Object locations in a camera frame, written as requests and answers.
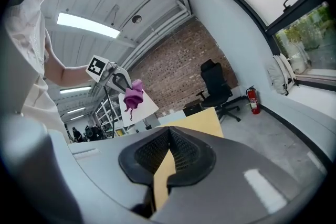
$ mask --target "red fire extinguisher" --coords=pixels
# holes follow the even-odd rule
[[[248,100],[250,101],[250,106],[251,106],[252,113],[254,115],[259,114],[260,113],[260,105],[258,103],[257,91],[254,88],[254,86],[252,86],[252,87],[250,87],[246,90],[246,96],[247,96]]]

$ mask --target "black office chair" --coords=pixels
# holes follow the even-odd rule
[[[240,108],[238,106],[234,106],[232,108],[225,107],[225,103],[227,99],[232,96],[232,92],[223,77],[221,64],[219,62],[214,63],[211,59],[207,60],[201,65],[201,76],[206,84],[208,93],[210,94],[207,98],[203,95],[204,91],[201,91],[196,95],[200,95],[204,99],[201,105],[205,108],[215,107],[219,120],[224,115],[228,115],[235,118],[237,121],[240,121],[240,118],[230,113],[233,109],[239,111]]]

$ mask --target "person's arm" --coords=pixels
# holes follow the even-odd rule
[[[45,63],[46,78],[62,87],[77,86],[91,80],[85,71],[87,66],[65,67],[61,63],[52,50],[50,36],[47,30],[46,32],[45,48],[49,53],[49,58]]]

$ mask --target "person's hand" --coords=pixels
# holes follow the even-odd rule
[[[105,67],[105,71],[103,72],[103,75],[101,76],[102,80],[105,80],[110,77],[110,75],[116,70],[118,65],[115,62],[108,62],[108,64]]]

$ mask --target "concrete floor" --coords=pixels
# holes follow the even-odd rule
[[[241,100],[240,111],[232,113],[240,122],[224,116],[221,127],[225,138],[241,142],[288,172],[300,185],[306,187],[325,176],[325,169],[309,148],[289,129],[266,111],[253,115],[248,100]]]

